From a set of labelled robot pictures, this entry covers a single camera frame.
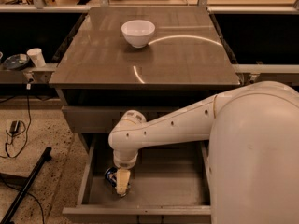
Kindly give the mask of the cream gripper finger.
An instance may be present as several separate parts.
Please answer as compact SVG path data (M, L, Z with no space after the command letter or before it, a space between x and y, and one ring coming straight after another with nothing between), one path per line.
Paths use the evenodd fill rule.
M129 179L130 179L131 172L127 169L118 169L116 172L116 191L119 195L124 195L129 186Z

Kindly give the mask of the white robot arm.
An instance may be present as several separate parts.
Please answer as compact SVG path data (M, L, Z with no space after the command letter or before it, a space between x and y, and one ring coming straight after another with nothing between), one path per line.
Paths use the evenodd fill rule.
M152 121L125 113L108 142L117 167L139 149L207 140L212 224L299 224L299 94L273 81L226 91Z

